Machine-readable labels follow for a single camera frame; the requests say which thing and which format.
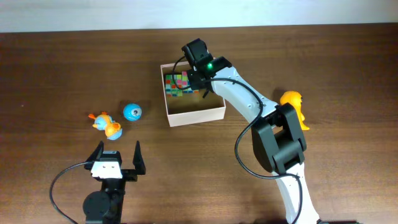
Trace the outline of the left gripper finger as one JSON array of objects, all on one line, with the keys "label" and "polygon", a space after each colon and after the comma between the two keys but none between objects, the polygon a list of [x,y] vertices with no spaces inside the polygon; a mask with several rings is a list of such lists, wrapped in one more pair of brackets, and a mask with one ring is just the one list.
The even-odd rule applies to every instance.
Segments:
[{"label": "left gripper finger", "polygon": [[136,175],[146,174],[146,166],[142,157],[141,145],[139,141],[136,142],[132,163],[134,165],[134,172]]},{"label": "left gripper finger", "polygon": [[97,145],[96,149],[91,153],[91,155],[87,158],[86,162],[93,162],[98,160],[104,150],[104,142],[100,141],[99,144]]}]

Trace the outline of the rubik's cube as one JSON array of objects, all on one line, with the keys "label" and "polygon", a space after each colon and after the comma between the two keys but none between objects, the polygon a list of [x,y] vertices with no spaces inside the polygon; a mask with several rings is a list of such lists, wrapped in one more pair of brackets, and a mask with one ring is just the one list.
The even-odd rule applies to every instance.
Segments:
[{"label": "rubik's cube", "polygon": [[186,88],[187,86],[190,86],[187,72],[182,72],[181,74],[177,74],[175,76],[175,81],[177,82],[177,85],[179,87],[178,91],[181,95],[183,95],[184,93],[199,93],[198,90],[192,90],[191,88]]},{"label": "rubik's cube", "polygon": [[180,97],[183,95],[182,88],[182,74],[165,76],[165,94],[168,97]]}]

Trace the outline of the orange dinosaur toy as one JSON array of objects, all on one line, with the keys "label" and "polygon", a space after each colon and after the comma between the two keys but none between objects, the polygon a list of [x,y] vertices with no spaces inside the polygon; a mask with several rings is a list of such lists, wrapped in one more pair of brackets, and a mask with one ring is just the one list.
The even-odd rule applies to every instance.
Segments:
[{"label": "orange dinosaur toy", "polygon": [[302,113],[302,95],[297,91],[286,91],[280,98],[282,105],[289,103],[297,112],[298,120],[303,131],[308,131],[310,128],[304,124],[305,116]]}]

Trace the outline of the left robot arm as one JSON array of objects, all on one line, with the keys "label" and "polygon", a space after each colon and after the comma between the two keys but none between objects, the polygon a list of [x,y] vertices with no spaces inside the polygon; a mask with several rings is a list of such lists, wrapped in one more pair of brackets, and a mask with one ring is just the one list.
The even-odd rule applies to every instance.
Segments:
[{"label": "left robot arm", "polygon": [[98,144],[84,165],[91,176],[101,182],[101,189],[90,193],[83,202],[85,223],[121,223],[126,183],[136,182],[146,173],[139,142],[136,142],[132,164],[133,169],[122,169],[121,153],[106,151],[102,141]]}]

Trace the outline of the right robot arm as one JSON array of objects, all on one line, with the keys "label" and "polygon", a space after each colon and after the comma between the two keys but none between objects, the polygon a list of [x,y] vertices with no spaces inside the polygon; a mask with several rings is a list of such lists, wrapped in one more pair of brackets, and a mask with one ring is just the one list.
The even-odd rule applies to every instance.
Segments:
[{"label": "right robot arm", "polygon": [[192,90],[206,90],[228,101],[248,125],[236,142],[250,131],[254,155],[267,175],[250,170],[241,159],[239,165],[249,174],[277,182],[285,206],[287,223],[320,223],[305,181],[307,143],[297,110],[291,103],[278,104],[246,82],[224,57],[214,58],[204,41],[195,39],[182,47],[191,69]]}]

